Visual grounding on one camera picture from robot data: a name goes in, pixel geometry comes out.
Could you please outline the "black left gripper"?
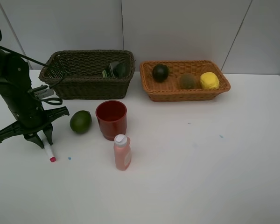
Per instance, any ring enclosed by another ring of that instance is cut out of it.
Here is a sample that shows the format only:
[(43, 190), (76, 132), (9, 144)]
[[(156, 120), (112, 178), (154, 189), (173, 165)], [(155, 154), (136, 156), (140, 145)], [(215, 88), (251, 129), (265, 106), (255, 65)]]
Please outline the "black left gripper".
[(31, 114), (26, 114), (24, 117), (17, 117), (17, 121), (8, 125), (0, 130), (0, 143), (3, 140), (22, 135), (25, 140), (30, 141), (38, 145), (41, 149), (44, 149), (44, 143), (38, 136), (39, 131), (43, 131), (47, 142), (52, 146), (52, 122), (62, 116), (68, 116), (69, 111), (67, 107), (60, 107), (49, 110), (35, 110)]

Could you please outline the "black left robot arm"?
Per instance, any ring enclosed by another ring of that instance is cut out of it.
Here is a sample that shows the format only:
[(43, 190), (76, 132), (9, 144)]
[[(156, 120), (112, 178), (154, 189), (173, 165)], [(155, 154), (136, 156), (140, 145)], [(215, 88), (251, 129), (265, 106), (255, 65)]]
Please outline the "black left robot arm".
[(45, 110), (31, 87), (29, 67), (17, 53), (6, 53), (0, 47), (0, 95), (16, 121), (0, 130), (0, 143), (22, 135), (25, 140), (44, 148), (38, 136), (43, 131), (50, 145), (53, 144), (52, 122), (69, 115), (67, 107)]

